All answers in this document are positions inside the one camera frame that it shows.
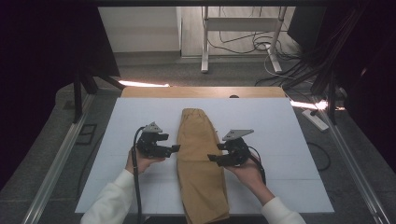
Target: human hand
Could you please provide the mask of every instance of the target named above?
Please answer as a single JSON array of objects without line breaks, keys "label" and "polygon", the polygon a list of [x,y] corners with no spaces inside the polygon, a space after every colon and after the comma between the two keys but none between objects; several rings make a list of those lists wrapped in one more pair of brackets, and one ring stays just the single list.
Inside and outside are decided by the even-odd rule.
[{"label": "human hand", "polygon": [[[140,154],[139,150],[136,151],[136,161],[137,161],[137,170],[138,174],[142,174],[146,171],[147,168],[154,162],[164,161],[165,158],[146,158],[142,154]],[[125,170],[129,171],[131,174],[134,173],[134,163],[132,162],[132,151],[129,150],[128,153],[128,161],[125,165]]]},{"label": "human hand", "polygon": [[275,198],[275,195],[262,182],[259,167],[252,159],[248,159],[240,166],[226,166],[224,168],[236,175],[239,181],[250,189],[262,205]]},{"label": "human hand", "polygon": [[240,166],[226,166],[224,168],[236,175],[239,181],[248,188],[262,183],[262,174],[252,159],[248,159]]}]

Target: black cable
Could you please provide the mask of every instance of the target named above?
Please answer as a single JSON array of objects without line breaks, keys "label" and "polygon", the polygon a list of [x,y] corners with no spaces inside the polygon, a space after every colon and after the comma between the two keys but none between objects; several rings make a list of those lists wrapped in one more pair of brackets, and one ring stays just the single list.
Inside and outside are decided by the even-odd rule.
[{"label": "black cable", "polygon": [[[227,15],[225,15],[224,7],[222,7],[222,11],[223,11],[223,13],[224,13],[224,17],[227,17]],[[219,38],[220,38],[220,41],[221,41],[222,43],[224,43],[224,41],[223,41],[222,38],[221,38],[221,31],[219,31]]]},{"label": "black cable", "polygon": [[287,90],[287,89],[305,81],[306,79],[319,74],[326,67],[325,66],[326,63],[327,62],[323,62],[321,65],[315,67],[314,69],[310,70],[309,72],[302,74],[299,77],[295,78],[294,80],[287,82],[285,85],[283,85],[283,87],[285,88],[285,90]]},{"label": "black cable", "polygon": [[259,162],[256,157],[254,157],[253,155],[250,154],[249,156],[254,163],[256,163],[256,165],[259,167],[260,173],[262,174],[262,183],[264,183],[264,185],[267,185],[267,180],[265,178],[265,171],[264,171],[264,167],[262,167],[262,163]]},{"label": "black cable", "polygon": [[249,16],[249,17],[253,17],[253,14],[254,14],[254,8],[255,8],[255,7],[252,7],[252,8],[251,8],[251,13],[250,13],[250,16]]},{"label": "black cable", "polygon": [[[341,32],[341,30],[345,27],[347,22],[350,20],[350,14],[347,15],[342,22],[340,22],[339,26],[333,31],[332,35],[328,37],[322,45],[318,46],[317,48],[310,50],[304,54],[301,54],[299,57],[301,60],[303,60],[305,63],[310,63],[311,66],[316,67],[320,66],[325,62],[325,57],[330,49],[330,46],[332,45],[332,41],[338,36],[338,34]],[[282,59],[285,59],[285,57],[289,58],[290,56],[288,54],[285,54],[283,50],[281,49],[280,51],[276,49],[276,55],[279,56]]]},{"label": "black cable", "polygon": [[271,36],[268,35],[262,35],[262,36],[258,36],[258,37],[253,37],[252,42],[253,42],[253,46],[255,49],[259,50],[259,51],[267,51],[268,48],[265,45],[271,45],[271,42],[268,41],[262,41],[262,42],[257,42],[258,39],[261,38],[272,38]]},{"label": "black cable", "polygon": [[252,49],[252,50],[245,51],[245,52],[238,52],[238,51],[235,51],[235,50],[232,50],[232,49],[226,49],[226,48],[223,48],[223,47],[214,46],[214,45],[210,42],[209,38],[207,39],[207,42],[209,43],[210,46],[212,46],[212,47],[215,48],[215,49],[224,49],[224,50],[230,51],[230,52],[232,52],[232,53],[237,53],[237,54],[248,54],[248,53],[251,53],[251,52],[253,52],[253,51],[256,50],[256,49]]},{"label": "black cable", "polygon": [[[305,63],[303,63],[302,61],[299,61],[299,62],[297,62],[297,64],[295,64],[292,68],[288,69],[288,70],[285,71],[285,72],[276,74],[276,76],[267,77],[267,78],[261,78],[261,79],[256,80],[256,83],[254,84],[254,86],[257,86],[259,83],[261,83],[261,82],[263,82],[263,81],[278,79],[278,78],[282,78],[282,77],[284,77],[284,79],[288,79],[288,77],[293,77],[294,74],[300,72],[300,69],[301,69],[302,67],[304,67],[304,66],[305,66]],[[272,83],[270,86],[275,85],[277,82],[279,82],[279,81],[276,81],[276,82]]]},{"label": "black cable", "polygon": [[257,156],[259,157],[259,161],[262,162],[262,157],[260,157],[260,154],[259,154],[259,152],[256,150],[256,148],[250,147],[250,146],[247,146],[247,147],[253,149],[253,150],[256,152]]},{"label": "black cable", "polygon": [[81,173],[80,173],[79,178],[78,178],[77,195],[76,195],[76,199],[77,199],[77,200],[78,200],[79,197],[81,196],[80,188],[81,188],[81,181],[82,181],[82,176],[84,175],[84,171],[85,171],[85,169],[87,169],[88,162],[91,160],[91,157],[92,157],[92,155],[93,155],[93,152],[96,150],[96,148],[97,148],[97,146],[98,146],[100,140],[103,138],[104,135],[105,135],[105,132],[103,132],[103,133],[99,136],[98,140],[96,140],[95,145],[93,145],[93,148],[92,148],[92,150],[91,150],[90,155],[88,156],[87,160],[85,160],[85,162],[84,162],[84,166],[82,167]]},{"label": "black cable", "polygon": [[280,81],[279,83],[279,87],[282,86],[282,84],[289,80],[289,79],[295,79],[295,77],[297,75],[300,75],[303,73],[303,71],[305,71],[306,69],[308,69],[308,65],[306,63],[304,63],[302,66],[299,66],[296,70],[294,70],[290,75],[288,75],[288,77],[283,77],[282,81]]},{"label": "black cable", "polygon": [[221,11],[223,12],[224,17],[227,17],[227,15],[225,14],[224,8],[225,8],[225,7],[221,7]]},{"label": "black cable", "polygon": [[321,147],[321,146],[318,145],[318,144],[315,144],[315,143],[312,143],[312,142],[306,142],[306,143],[307,143],[308,145],[312,145],[312,146],[314,146],[314,147],[317,147],[317,148],[320,149],[320,150],[326,155],[326,157],[327,157],[327,160],[328,160],[327,164],[326,164],[323,168],[318,168],[318,171],[322,172],[322,171],[325,171],[325,170],[329,169],[329,167],[332,165],[332,159],[330,158],[329,153],[328,153],[323,147]]},{"label": "black cable", "polygon": [[257,33],[257,34],[253,34],[253,35],[243,35],[243,36],[237,37],[237,38],[235,38],[235,39],[230,39],[230,40],[225,40],[225,41],[223,41],[223,40],[220,38],[220,40],[221,40],[221,42],[222,42],[223,44],[226,44],[226,43],[228,43],[228,42],[232,42],[232,41],[235,41],[235,40],[240,40],[240,39],[247,38],[247,37],[254,36],[254,35],[263,35],[263,34],[267,34],[267,33],[269,33],[269,32],[259,32],[259,33]]},{"label": "black cable", "polygon": [[137,217],[136,223],[140,224],[142,220],[142,201],[140,198],[140,188],[139,188],[139,169],[137,167],[137,156],[136,156],[136,139],[137,135],[142,131],[145,127],[140,127],[136,133],[134,134],[134,145],[131,148],[132,153],[132,163],[134,165],[134,189],[136,192],[136,201],[137,201]]}]

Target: light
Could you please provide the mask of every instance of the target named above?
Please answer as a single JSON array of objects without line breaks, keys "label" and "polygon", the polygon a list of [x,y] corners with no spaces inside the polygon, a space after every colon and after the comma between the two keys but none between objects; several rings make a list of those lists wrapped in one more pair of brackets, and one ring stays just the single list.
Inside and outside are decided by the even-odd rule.
[{"label": "light", "polygon": [[170,87],[169,84],[159,85],[159,84],[144,83],[144,82],[124,81],[124,80],[120,80],[119,83],[124,86],[135,86],[135,87]]},{"label": "light", "polygon": [[290,101],[292,106],[295,107],[301,107],[301,108],[307,108],[307,109],[319,109],[319,110],[324,110],[327,107],[327,102],[326,101],[320,101],[319,103],[316,104],[309,104],[309,103],[302,103],[302,102],[295,102],[295,101]]}]

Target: gray carpet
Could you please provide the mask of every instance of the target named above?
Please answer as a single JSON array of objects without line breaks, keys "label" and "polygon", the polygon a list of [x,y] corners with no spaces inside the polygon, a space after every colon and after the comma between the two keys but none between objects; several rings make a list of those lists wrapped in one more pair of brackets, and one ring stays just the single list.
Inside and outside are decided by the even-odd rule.
[{"label": "gray carpet", "polygon": [[[120,65],[120,73],[121,78],[125,80],[168,83],[172,86],[254,86],[257,79],[270,76],[264,72],[263,63],[230,61],[231,63],[211,63],[207,75],[201,74],[199,63],[183,63],[183,60],[177,63],[123,63]],[[282,63],[284,69],[292,65],[291,62]],[[85,121],[86,133],[92,131],[93,127],[94,133],[81,133],[78,137],[39,223],[79,223],[80,215],[74,213],[78,193],[83,189],[113,105],[120,96],[120,90],[102,80],[97,79],[97,82],[101,90],[95,96]],[[260,86],[267,86],[272,82],[262,82]],[[0,192],[0,223],[21,223],[23,220],[73,120],[72,90],[72,86],[67,86],[58,92],[57,104],[42,133],[19,169]],[[301,84],[295,90],[298,92],[288,91],[293,100],[308,101],[299,92],[309,96],[309,84]],[[306,222],[375,223],[330,134],[321,133],[303,117],[301,108],[294,108],[294,111],[306,141],[321,146],[331,158],[330,167],[319,173],[335,213],[303,214]],[[389,216],[396,220],[395,174],[346,111],[337,111],[336,119],[339,129],[353,149]],[[309,145],[309,148],[317,167],[320,169],[326,166],[326,154],[314,145]]]}]

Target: khaki trousers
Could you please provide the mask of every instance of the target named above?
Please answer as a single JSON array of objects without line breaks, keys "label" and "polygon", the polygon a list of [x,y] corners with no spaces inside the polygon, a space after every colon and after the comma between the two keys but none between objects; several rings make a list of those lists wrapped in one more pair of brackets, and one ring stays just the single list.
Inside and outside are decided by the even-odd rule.
[{"label": "khaki trousers", "polygon": [[212,123],[201,109],[183,109],[177,143],[177,174],[189,224],[229,217],[224,170],[207,154],[221,155]]}]

